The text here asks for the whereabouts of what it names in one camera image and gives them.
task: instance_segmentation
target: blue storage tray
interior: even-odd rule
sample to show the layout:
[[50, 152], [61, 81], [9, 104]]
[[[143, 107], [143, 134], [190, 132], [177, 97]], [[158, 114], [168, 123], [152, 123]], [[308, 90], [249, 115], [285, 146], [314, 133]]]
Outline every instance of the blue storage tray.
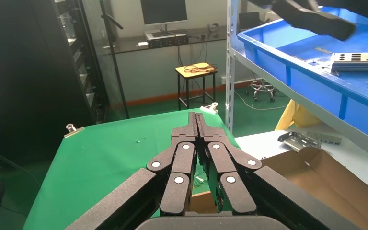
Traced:
[[243, 41], [250, 61], [368, 135], [368, 72], [335, 76], [314, 66], [330, 61], [331, 57], [316, 50], [317, 47], [335, 53], [368, 52], [368, 19], [345, 9], [322, 10], [356, 23], [355, 34], [341, 42], [279, 20], [239, 33], [238, 38]]

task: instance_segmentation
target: open cardboard flap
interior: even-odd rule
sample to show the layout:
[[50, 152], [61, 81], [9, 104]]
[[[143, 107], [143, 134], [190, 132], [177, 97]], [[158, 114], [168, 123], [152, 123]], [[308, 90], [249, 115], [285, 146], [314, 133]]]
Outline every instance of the open cardboard flap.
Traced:
[[307, 147], [299, 153], [289, 151], [263, 159], [262, 164], [368, 230], [368, 185], [324, 150]]

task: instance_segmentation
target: floor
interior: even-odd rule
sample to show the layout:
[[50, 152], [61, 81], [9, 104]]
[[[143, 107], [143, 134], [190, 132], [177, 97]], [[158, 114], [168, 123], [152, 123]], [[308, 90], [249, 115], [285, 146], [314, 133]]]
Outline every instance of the floor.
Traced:
[[[254, 110], [244, 104], [242, 99], [234, 97], [234, 121], [233, 134], [236, 137], [268, 132], [274, 130], [277, 121], [284, 111], [284, 107], [289, 102], [289, 98], [277, 92], [275, 102], [270, 102], [269, 95], [264, 93], [259, 95], [259, 101], [254, 102], [251, 95], [246, 95], [245, 89], [236, 90], [243, 97], [247, 104], [259, 109], [282, 107], [275, 110]], [[218, 113], [222, 120], [225, 120], [225, 92], [217, 92]], [[202, 105], [201, 101], [192, 102], [191, 108]], [[130, 116], [140, 117], [145, 115], [172, 112], [177, 110], [177, 100], [168, 100], [147, 105], [139, 105], [129, 108]], [[109, 115], [107, 121], [113, 121]], [[23, 167], [33, 174], [41, 184], [51, 162], [41, 162]], [[26, 220], [27, 214], [32, 207], [33, 201], [38, 192], [38, 185], [26, 173], [13, 168], [0, 168], [0, 179], [5, 183], [6, 191], [2, 202], [5, 208], [12, 209], [13, 212], [4, 208], [0, 209], [0, 230], [21, 230]]]

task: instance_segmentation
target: keyboard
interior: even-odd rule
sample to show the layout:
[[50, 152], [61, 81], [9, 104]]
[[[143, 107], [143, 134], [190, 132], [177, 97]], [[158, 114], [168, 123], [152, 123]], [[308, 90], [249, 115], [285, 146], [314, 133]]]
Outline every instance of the keyboard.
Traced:
[[185, 29], [180, 30], [169, 30], [169, 31], [161, 31], [161, 32], [155, 32], [151, 33], [153, 37], [163, 37], [163, 36], [169, 36], [169, 35], [179, 35], [179, 34], [185, 34], [187, 31]]

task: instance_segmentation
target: computer monitor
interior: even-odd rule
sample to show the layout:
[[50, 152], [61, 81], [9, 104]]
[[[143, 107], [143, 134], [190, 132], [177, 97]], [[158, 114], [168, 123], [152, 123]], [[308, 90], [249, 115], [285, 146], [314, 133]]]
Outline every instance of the computer monitor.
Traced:
[[140, 0], [145, 25], [187, 21], [185, 0]]

